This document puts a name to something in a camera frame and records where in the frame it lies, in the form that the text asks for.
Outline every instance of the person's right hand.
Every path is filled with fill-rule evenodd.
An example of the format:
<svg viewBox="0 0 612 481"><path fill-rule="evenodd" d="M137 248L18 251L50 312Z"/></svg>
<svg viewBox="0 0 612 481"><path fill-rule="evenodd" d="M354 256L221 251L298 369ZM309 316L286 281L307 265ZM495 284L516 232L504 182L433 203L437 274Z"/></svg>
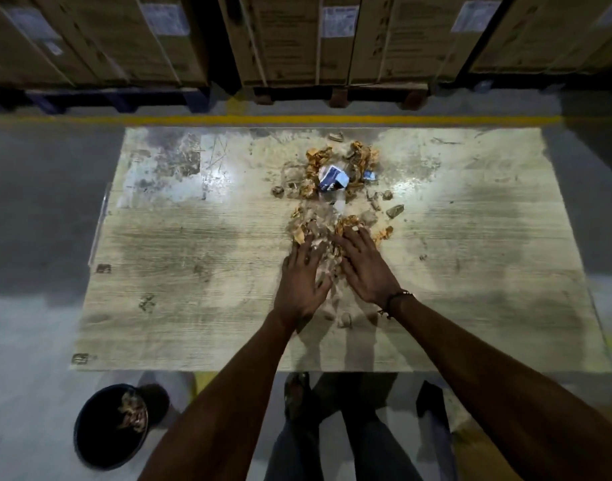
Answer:
<svg viewBox="0 0 612 481"><path fill-rule="evenodd" d="M344 249L342 270L362 300L384 309L388 298L402 291L366 228L360 227L357 232L345 227L344 235L334 235L333 241Z"/></svg>

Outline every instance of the hand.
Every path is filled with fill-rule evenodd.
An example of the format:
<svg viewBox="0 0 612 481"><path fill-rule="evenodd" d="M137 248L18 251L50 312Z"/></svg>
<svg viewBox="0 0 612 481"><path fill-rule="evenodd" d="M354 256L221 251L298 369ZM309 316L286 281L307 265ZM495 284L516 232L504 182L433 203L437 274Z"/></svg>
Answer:
<svg viewBox="0 0 612 481"><path fill-rule="evenodd" d="M293 243L292 251L281 267L281 282L274 299L274 309L291 324L315 314L333 285L328 275L319 286L315 284L317 266L326 251L326 243L316 250L310 250L311 244L312 236L306 238L301 246Z"/></svg>
<svg viewBox="0 0 612 481"><path fill-rule="evenodd" d="M345 227L344 235L333 236L333 241L344 249L342 270L362 300L384 309L388 298L402 291L366 228L360 227L357 232Z"/></svg>

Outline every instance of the wooden table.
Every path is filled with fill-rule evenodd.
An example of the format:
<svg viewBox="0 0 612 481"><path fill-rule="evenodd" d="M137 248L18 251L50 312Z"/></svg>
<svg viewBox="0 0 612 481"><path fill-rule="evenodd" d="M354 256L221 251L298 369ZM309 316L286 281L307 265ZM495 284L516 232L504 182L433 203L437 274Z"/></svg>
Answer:
<svg viewBox="0 0 612 481"><path fill-rule="evenodd" d="M612 371L539 129L358 128L342 144L336 130L128 129L73 366L221 369L270 310L290 246L298 202L270 194L282 166L358 139L380 150L383 208L405 205L382 243L404 287L539 371ZM280 370L434 369L397 322L340 292ZM341 312L350 328L329 320Z"/></svg>

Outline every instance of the concrete floor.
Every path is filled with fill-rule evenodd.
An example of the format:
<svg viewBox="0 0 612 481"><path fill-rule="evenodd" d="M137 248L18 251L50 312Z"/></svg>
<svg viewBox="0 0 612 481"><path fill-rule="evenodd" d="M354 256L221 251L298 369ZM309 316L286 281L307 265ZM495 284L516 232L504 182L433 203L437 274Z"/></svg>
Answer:
<svg viewBox="0 0 612 481"><path fill-rule="evenodd" d="M215 114L231 106L215 104ZM321 102L247 106L252 114L398 114L393 104L353 103L331 110ZM180 108L144 108L177 114ZM75 110L74 114L90 114ZM434 98L420 115L563 115L543 130L560 182L589 286L612 357L612 125L576 128L567 117L612 115L612 95L533 91L459 91ZM118 126L0 122L0 480L135 479L163 429L122 468L84 468L72 448L72 428L85 400L102 386L159 381L177 411L189 401L187 375L177 372L68 370L88 279L87 259L105 186L123 138ZM591 404L612 402L612 376L564 375L560 381ZM270 405L249 479L261 479L283 424L283 375ZM438 479L421 435L414 401L422 378L400 374L379 414L409 452L424 479ZM174 412L164 423L174 419ZM327 480L354 478L341 416L321 427Z"/></svg>

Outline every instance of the bracelet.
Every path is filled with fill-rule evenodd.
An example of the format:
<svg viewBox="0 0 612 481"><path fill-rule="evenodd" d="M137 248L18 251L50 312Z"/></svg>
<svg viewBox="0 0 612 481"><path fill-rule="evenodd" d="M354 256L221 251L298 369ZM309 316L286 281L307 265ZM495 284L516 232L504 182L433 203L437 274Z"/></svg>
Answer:
<svg viewBox="0 0 612 481"><path fill-rule="evenodd" d="M405 290L401 290L401 291L398 291L398 292L396 292L394 294L390 294L390 296L386 299L386 307L384 307L380 311L380 314L386 314L386 317L388 317L389 319L392 319L393 315L390 313L390 302L393 299L396 299L397 297L407 296L407 295L412 296L413 294L410 293L409 291L405 291Z"/></svg>

